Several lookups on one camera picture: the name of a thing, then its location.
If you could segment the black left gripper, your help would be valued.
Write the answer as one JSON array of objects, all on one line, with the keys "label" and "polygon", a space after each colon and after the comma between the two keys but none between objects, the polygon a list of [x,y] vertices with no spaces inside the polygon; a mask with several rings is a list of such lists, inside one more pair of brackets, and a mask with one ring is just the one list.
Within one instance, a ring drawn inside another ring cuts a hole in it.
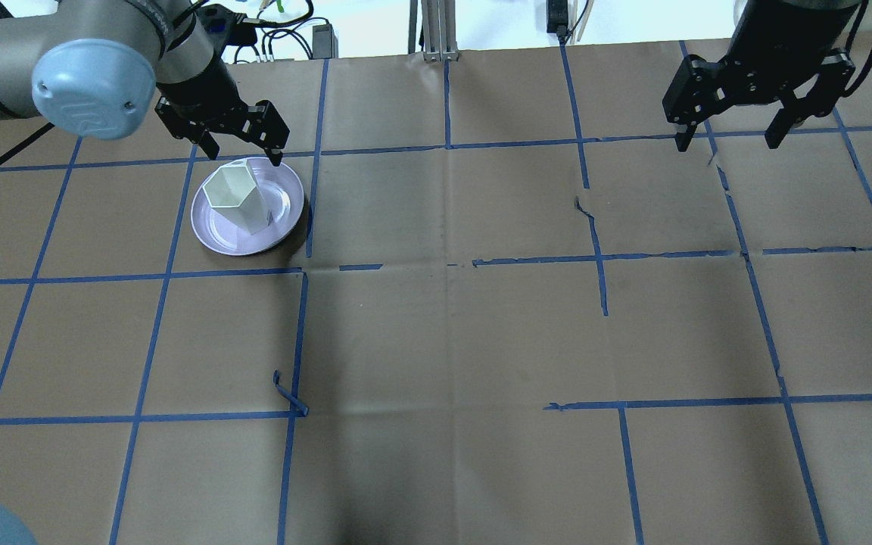
[{"label": "black left gripper", "polygon": [[220,146],[208,130],[213,129],[256,145],[274,167],[282,164],[291,134],[287,122],[267,100],[246,104],[218,53],[197,76],[157,87],[160,100],[154,110],[173,138],[187,139],[216,160]]}]

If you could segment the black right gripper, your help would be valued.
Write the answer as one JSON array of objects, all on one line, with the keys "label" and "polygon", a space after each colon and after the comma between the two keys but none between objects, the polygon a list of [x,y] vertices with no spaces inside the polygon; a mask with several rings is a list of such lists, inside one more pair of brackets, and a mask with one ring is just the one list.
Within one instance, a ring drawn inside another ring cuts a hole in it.
[{"label": "black right gripper", "polygon": [[[770,149],[809,117],[825,117],[855,91],[857,66],[841,33],[861,10],[858,1],[737,1],[736,31],[724,62],[696,54],[682,59],[663,97],[674,141],[688,151],[700,124],[731,104],[770,104],[779,109],[765,130]],[[814,79],[806,96],[792,94]]]}]

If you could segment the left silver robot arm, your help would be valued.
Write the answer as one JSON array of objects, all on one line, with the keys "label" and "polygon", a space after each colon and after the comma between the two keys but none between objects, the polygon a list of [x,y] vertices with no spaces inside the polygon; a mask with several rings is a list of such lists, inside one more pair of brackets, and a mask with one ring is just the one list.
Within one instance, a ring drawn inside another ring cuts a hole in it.
[{"label": "left silver robot arm", "polygon": [[44,117],[86,139],[123,139],[154,107],[208,157],[215,134],[278,165],[288,127],[269,101],[245,103],[188,1],[61,1],[53,14],[0,18],[0,121]]}]

